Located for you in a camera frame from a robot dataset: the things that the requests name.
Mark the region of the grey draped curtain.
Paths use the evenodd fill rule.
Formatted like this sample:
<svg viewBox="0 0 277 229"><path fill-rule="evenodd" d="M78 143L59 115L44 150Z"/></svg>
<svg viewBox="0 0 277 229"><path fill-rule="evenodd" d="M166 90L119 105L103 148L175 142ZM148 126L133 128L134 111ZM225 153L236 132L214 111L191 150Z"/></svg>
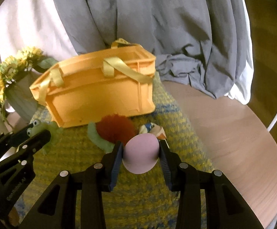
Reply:
<svg viewBox="0 0 277 229"><path fill-rule="evenodd" d="M244 0L53 0L77 54L117 39L156 56L161 80L250 101L253 55Z"/></svg>

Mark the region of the white draped curtain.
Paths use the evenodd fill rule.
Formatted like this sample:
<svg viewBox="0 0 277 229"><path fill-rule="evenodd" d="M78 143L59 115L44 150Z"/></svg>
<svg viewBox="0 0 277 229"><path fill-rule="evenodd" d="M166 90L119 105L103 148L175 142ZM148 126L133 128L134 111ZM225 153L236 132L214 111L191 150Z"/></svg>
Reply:
<svg viewBox="0 0 277 229"><path fill-rule="evenodd" d="M0 62L23 47L55 60L77 55L53 0L5 0L0 6Z"/></svg>

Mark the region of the orange plastic crate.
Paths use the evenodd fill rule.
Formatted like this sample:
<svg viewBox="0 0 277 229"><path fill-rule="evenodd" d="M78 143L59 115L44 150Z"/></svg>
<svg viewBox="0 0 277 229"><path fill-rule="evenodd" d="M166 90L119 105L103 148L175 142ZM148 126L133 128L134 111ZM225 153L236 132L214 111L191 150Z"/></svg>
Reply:
<svg viewBox="0 0 277 229"><path fill-rule="evenodd" d="M141 45L118 39L109 49L54 64L30 91L59 127L99 122L111 114L145 115L155 110L155 60Z"/></svg>

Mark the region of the grey-green ribbed vase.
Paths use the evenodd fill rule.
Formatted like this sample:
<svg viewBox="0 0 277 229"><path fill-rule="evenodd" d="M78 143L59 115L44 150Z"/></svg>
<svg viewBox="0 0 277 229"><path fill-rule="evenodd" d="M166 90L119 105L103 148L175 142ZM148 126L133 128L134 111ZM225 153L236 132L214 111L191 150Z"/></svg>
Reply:
<svg viewBox="0 0 277 229"><path fill-rule="evenodd" d="M8 103L26 122L30 122L38 108L38 102L34 99L29 87L39 76L40 74L34 71L29 72L5 90Z"/></svg>

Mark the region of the yellow blue woven mat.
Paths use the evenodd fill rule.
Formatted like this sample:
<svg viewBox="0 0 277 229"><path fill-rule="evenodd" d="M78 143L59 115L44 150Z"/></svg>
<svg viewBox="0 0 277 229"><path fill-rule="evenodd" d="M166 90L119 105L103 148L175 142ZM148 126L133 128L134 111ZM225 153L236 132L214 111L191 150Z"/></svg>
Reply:
<svg viewBox="0 0 277 229"><path fill-rule="evenodd" d="M212 172L212 161L176 100L166 92L159 76L153 82L153 113L132 118L135 127L153 122L163 127L172 152L197 170ZM40 195L62 170L84 171L100 161L104 152L88 138L87 127L62 130L60 140L49 153L37 152L33 168L35 179L15 204L24 218ZM121 167L116 187L102 195L107 228L174 228L179 193L165 185L160 164L144 174L135 175Z"/></svg>

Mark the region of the yellow sunflower bouquet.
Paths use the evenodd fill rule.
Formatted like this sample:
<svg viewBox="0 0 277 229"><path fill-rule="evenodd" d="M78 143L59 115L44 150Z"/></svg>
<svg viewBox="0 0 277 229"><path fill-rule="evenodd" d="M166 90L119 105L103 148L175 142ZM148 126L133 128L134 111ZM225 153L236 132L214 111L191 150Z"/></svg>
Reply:
<svg viewBox="0 0 277 229"><path fill-rule="evenodd" d="M25 47L16 55L7 57L0 63L0 113L6 117L7 105L9 104L5 90L9 85L23 78L29 72L43 74L47 69L58 61L37 47Z"/></svg>

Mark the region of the pink soft ball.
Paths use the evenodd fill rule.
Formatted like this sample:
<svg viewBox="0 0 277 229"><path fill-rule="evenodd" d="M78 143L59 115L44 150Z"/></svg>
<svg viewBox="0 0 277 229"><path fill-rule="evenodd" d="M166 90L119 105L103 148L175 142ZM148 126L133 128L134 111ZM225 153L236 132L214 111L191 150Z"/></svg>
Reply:
<svg viewBox="0 0 277 229"><path fill-rule="evenodd" d="M143 133L133 137L123 149L123 165L133 174L150 171L157 163L159 141L151 133Z"/></svg>

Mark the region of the red fluffy plush toy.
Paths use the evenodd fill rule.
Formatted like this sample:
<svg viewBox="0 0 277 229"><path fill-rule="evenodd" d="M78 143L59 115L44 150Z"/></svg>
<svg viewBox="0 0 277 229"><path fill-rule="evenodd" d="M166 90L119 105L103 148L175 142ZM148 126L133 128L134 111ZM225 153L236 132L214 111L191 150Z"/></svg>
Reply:
<svg viewBox="0 0 277 229"><path fill-rule="evenodd" d="M123 145L138 134L132 120L118 114L103 117L96 123L96 131L102 139L113 144L120 141Z"/></svg>

